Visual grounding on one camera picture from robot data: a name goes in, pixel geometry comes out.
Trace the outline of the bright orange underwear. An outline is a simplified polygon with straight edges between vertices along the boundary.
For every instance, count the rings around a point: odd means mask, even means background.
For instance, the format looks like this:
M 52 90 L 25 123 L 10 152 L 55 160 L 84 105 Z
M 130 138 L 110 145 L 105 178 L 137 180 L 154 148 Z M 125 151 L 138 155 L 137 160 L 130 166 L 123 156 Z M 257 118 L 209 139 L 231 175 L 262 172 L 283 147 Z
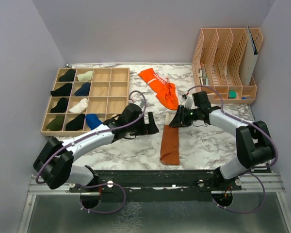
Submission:
M 145 69 L 138 75 L 156 93 L 156 98 L 165 108 L 178 109 L 178 88 L 174 83 L 171 83 L 168 78 L 160 76 L 153 68 Z

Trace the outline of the rust brown underwear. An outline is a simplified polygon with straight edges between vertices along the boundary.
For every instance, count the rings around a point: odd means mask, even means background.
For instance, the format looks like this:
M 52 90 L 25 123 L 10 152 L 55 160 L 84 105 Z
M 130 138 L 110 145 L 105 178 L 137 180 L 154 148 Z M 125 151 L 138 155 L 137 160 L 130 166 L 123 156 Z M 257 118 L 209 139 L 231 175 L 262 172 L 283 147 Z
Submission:
M 179 166 L 179 129 L 169 126 L 173 117 L 170 113 L 165 115 L 160 161 L 165 165 Z

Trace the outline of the blue rolled underwear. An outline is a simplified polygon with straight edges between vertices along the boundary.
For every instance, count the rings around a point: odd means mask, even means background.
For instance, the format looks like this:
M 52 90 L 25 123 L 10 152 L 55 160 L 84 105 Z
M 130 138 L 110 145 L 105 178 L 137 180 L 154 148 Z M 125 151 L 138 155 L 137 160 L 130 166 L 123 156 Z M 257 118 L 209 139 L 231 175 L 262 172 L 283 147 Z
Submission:
M 102 121 L 97 117 L 96 114 L 87 114 L 85 116 L 87 126 L 93 130 L 102 124 Z

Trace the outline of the black rolled underwear bottom row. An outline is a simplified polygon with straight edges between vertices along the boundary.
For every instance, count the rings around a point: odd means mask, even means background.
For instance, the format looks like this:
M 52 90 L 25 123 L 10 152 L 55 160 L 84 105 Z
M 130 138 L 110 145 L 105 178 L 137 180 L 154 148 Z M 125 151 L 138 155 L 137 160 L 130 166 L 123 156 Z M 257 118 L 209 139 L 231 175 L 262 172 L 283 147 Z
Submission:
M 73 120 L 68 122 L 65 126 L 66 131 L 79 131 L 83 129 L 85 114 L 77 115 Z

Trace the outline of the white rolled underwear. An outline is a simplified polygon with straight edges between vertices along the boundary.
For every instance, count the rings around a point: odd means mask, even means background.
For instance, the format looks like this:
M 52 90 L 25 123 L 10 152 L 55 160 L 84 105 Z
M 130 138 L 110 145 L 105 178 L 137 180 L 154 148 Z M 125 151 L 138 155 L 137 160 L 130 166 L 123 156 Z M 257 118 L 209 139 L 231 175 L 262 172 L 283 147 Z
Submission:
M 80 114 L 85 112 L 88 106 L 88 99 L 87 98 L 76 98 L 72 99 L 69 103 L 69 113 Z

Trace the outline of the navy rolled underwear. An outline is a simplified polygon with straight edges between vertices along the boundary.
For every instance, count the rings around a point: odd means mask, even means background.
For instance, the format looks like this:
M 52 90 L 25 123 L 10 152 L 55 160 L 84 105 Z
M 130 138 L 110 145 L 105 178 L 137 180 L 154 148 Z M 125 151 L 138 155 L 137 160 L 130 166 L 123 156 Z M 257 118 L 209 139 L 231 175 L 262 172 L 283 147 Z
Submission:
M 78 90 L 76 90 L 74 95 L 76 97 L 88 96 L 90 92 L 90 87 L 91 87 L 90 83 L 84 83 Z

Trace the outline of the light green rolled underwear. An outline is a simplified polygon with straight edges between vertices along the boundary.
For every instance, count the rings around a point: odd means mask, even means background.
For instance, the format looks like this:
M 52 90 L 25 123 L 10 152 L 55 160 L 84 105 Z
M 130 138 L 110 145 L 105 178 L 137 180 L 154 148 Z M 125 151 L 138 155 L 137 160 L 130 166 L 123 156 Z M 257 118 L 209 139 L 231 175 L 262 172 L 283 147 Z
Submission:
M 87 71 L 85 73 L 80 73 L 77 75 L 77 80 L 79 82 L 89 82 L 92 80 L 92 76 L 93 76 L 93 71 Z

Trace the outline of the black rolled underwear third row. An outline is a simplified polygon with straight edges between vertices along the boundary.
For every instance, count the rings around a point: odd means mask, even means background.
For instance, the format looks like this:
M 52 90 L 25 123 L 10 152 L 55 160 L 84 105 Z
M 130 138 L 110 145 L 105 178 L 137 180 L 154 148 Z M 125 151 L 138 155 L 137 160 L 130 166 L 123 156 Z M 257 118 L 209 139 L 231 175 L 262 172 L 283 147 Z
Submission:
M 49 106 L 50 113 L 65 113 L 68 106 L 68 99 L 61 98 L 52 98 Z

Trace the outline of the black rolled underwear second row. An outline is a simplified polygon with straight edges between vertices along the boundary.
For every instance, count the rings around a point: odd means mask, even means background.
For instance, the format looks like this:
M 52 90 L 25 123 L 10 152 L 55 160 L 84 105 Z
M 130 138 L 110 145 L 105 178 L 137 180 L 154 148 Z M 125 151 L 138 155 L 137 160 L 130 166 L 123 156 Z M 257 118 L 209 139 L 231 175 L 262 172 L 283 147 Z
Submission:
M 69 97 L 72 89 L 72 83 L 66 83 L 56 90 L 50 92 L 52 97 Z

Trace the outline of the dark green rolled underwear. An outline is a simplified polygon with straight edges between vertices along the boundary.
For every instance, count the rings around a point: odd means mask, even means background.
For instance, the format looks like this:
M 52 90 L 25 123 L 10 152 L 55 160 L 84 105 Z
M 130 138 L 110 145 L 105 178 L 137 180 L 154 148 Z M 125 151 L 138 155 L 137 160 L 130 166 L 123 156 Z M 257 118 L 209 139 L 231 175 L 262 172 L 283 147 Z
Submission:
M 56 116 L 47 126 L 46 129 L 49 131 L 61 131 L 63 128 L 65 117 Z

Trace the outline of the black rolled underwear top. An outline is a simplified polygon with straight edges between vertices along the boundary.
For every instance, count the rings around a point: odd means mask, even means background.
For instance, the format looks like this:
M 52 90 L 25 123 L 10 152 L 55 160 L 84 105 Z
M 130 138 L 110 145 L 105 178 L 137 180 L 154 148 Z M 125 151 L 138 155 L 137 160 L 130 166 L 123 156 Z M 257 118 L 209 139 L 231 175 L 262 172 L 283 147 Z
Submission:
M 65 74 L 59 77 L 60 82 L 72 82 L 74 81 L 76 71 L 69 69 Z

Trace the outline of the green object in rack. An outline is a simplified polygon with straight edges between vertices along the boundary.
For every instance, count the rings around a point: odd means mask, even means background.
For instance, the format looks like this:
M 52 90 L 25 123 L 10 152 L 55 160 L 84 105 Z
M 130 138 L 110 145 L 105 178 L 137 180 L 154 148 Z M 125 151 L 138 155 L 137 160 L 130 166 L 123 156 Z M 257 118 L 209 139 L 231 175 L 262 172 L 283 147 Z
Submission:
M 236 99 L 237 98 L 237 93 L 235 91 L 229 91 L 228 92 L 228 99 Z

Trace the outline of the wooden compartment organizer tray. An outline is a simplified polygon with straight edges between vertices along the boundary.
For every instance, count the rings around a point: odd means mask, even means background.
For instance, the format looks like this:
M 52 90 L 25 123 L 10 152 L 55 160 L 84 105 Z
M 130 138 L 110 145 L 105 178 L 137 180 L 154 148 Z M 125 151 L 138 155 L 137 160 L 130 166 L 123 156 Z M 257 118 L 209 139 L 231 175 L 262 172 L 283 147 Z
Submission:
M 76 71 L 74 81 L 72 82 L 60 82 L 59 77 L 65 74 L 69 69 Z M 78 90 L 84 83 L 77 80 L 77 75 L 80 73 L 85 73 L 87 71 L 93 71 L 92 80 L 87 82 L 91 84 L 90 92 L 88 96 L 76 97 L 74 93 Z M 96 114 L 101 121 L 105 121 L 112 116 L 122 113 L 124 108 L 128 103 L 128 90 L 129 90 L 129 68 L 61 68 L 58 70 L 55 83 L 53 85 L 52 91 L 58 89 L 66 83 L 72 83 L 72 89 L 69 97 L 64 97 L 68 99 L 68 106 L 65 113 L 50 113 L 49 106 L 52 98 L 50 96 L 48 107 L 44 116 L 44 121 L 41 128 L 41 134 L 45 136 L 77 136 L 83 133 L 91 131 L 87 126 L 86 120 L 84 120 L 84 126 L 82 130 L 79 131 L 66 131 L 65 126 L 68 122 L 73 120 L 77 115 L 74 113 L 69 113 L 69 103 L 72 99 L 76 98 L 87 98 L 88 106 L 85 112 L 82 114 Z M 46 126 L 55 119 L 56 116 L 64 116 L 64 124 L 61 131 L 49 131 Z

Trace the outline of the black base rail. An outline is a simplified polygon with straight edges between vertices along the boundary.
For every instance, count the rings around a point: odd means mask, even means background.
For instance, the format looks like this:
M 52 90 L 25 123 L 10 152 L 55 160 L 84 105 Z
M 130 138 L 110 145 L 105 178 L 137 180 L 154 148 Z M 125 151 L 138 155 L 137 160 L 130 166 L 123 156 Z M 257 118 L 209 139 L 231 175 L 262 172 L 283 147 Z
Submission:
M 97 184 L 112 181 L 119 186 L 83 187 L 87 194 L 79 195 L 102 202 L 211 201 L 212 193 L 198 191 L 199 184 L 205 182 L 211 190 L 219 190 L 235 181 L 232 179 L 214 186 L 213 170 L 99 170 L 97 173 Z

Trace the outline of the aluminium extrusion rail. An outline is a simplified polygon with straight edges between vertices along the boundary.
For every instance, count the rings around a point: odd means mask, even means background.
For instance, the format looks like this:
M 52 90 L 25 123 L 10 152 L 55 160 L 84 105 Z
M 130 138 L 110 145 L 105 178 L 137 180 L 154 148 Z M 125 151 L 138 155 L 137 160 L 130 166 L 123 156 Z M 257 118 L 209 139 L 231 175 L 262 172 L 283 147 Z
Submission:
M 225 191 L 232 193 L 257 193 L 257 192 L 269 192 L 280 193 L 285 192 L 283 181 L 279 173 L 255 173 L 253 175 L 245 174 L 232 184 L 229 184 L 226 188 L 219 190 L 211 190 L 206 186 L 206 183 L 199 184 L 197 186 L 198 191 L 211 192 L 212 194 L 221 194 Z M 37 184 L 35 182 L 35 176 L 31 177 L 28 195 L 86 195 L 84 188 L 76 187 L 75 184 L 65 183 L 61 187 L 51 190 L 46 184 Z

